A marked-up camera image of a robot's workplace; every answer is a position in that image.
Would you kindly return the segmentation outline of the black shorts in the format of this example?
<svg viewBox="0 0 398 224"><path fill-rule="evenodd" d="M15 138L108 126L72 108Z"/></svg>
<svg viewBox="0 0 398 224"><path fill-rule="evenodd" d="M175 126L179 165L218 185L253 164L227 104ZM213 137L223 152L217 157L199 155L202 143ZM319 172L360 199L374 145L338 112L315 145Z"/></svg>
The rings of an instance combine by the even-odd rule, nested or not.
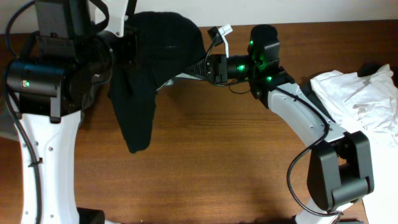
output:
<svg viewBox="0 0 398 224"><path fill-rule="evenodd" d="M206 52L198 26L175 12L140 12L126 25L134 32L136 64L114 68L108 96L134 154L149 147L157 90Z"/></svg>

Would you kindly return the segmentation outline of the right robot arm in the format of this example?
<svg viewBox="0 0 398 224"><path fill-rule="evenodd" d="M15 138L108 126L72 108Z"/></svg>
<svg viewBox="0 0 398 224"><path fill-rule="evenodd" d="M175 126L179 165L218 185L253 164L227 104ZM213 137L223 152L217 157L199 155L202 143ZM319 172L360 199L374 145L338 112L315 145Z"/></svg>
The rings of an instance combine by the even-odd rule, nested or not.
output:
<svg viewBox="0 0 398 224"><path fill-rule="evenodd" d="M258 25L246 55L207 51L185 73L216 86L248 82L253 97L290 126L310 155L310 200L294 222L341 223L343 212L374 190L369 139L361 131L348 132L311 102L280 66L279 49L276 28Z"/></svg>

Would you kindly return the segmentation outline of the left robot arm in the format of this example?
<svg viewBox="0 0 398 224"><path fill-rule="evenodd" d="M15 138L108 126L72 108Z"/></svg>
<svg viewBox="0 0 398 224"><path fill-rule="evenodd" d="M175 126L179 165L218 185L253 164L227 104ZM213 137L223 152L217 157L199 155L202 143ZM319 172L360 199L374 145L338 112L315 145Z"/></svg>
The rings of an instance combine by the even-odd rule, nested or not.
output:
<svg viewBox="0 0 398 224"><path fill-rule="evenodd" d="M124 23L135 1L30 1L39 28L4 71L22 156L22 223L105 223L80 208L74 151L83 110L113 68L131 62Z"/></svg>

